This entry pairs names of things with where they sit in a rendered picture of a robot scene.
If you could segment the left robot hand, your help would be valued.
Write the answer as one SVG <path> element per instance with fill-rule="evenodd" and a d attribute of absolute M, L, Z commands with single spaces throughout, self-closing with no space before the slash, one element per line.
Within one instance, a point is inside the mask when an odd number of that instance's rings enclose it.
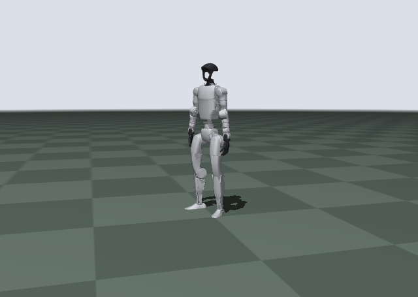
<path fill-rule="evenodd" d="M 223 151 L 223 153 L 221 154 L 221 156 L 224 156 L 224 155 L 226 155 L 229 152 L 229 141 L 230 141 L 230 139 L 227 139 L 227 134 L 224 134 L 223 135 L 223 140 L 225 142 L 224 142 L 223 148 L 220 150 L 220 152 Z"/>

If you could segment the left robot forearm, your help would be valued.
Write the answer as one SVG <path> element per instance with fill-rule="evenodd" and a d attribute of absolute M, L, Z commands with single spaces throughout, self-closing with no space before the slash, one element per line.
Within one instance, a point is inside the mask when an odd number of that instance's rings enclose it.
<path fill-rule="evenodd" d="M 224 134 L 227 134 L 227 139 L 229 139 L 230 137 L 231 137 L 231 134 L 230 134 L 230 127 L 229 127 L 229 113 L 228 113 L 228 111 L 226 110 L 226 116 L 227 116 L 227 119 L 223 119 L 223 120 L 221 120 L 221 122 L 222 122 L 222 128 L 223 128 L 223 135 Z"/>

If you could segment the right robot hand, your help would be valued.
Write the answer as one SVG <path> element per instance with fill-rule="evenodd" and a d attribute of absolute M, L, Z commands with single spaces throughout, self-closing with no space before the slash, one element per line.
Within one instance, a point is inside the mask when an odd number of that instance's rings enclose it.
<path fill-rule="evenodd" d="M 195 134 L 195 132 L 192 133 L 192 129 L 189 129 L 188 134 L 189 134 L 189 147 L 191 147 L 191 143 L 192 143 L 192 140 L 193 140 L 193 134 Z"/>

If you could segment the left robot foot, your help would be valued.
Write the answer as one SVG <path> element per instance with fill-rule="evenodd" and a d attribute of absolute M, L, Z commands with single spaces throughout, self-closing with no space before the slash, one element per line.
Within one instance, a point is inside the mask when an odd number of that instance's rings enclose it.
<path fill-rule="evenodd" d="M 221 217 L 225 213 L 225 210 L 221 211 L 221 209 L 216 210 L 216 212 L 211 216 L 212 218 L 218 218 Z"/>

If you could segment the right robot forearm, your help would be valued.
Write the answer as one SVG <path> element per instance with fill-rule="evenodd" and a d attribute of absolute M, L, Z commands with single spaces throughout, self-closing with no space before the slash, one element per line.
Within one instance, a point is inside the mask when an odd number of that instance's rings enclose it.
<path fill-rule="evenodd" d="M 190 117 L 190 120 L 189 120 L 189 128 L 188 128 L 188 132 L 189 132 L 189 129 L 192 129 L 192 133 L 193 132 L 195 132 L 195 125 L 196 125 L 196 120 L 197 120 L 197 115 L 193 115 L 193 114 L 191 114 L 191 113 L 189 113 L 189 117 Z"/>

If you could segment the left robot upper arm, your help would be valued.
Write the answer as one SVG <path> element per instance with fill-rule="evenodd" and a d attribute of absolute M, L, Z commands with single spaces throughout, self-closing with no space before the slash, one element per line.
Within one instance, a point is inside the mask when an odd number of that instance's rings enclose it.
<path fill-rule="evenodd" d="M 219 97 L 219 105 L 221 111 L 219 111 L 220 118 L 227 118 L 226 110 L 227 110 L 227 90 L 224 87 L 216 87 L 216 95 Z"/>

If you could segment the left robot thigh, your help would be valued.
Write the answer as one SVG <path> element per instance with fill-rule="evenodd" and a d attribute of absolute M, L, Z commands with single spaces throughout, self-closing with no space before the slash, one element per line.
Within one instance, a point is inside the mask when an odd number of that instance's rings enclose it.
<path fill-rule="evenodd" d="M 210 140 L 210 160 L 212 166 L 213 180 L 215 176 L 218 177 L 218 179 L 221 176 L 221 154 L 223 152 L 220 152 L 220 147 L 224 145 L 224 142 L 225 141 L 223 140 L 223 137 L 216 133 L 213 134 L 213 137 Z"/>

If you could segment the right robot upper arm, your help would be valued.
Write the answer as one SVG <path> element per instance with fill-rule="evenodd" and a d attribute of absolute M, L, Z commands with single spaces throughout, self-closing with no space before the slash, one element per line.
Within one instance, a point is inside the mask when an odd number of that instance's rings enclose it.
<path fill-rule="evenodd" d="M 193 106 L 189 109 L 189 113 L 193 114 L 194 116 L 199 113 L 198 88 L 199 87 L 195 87 L 194 90 L 193 90 Z"/>

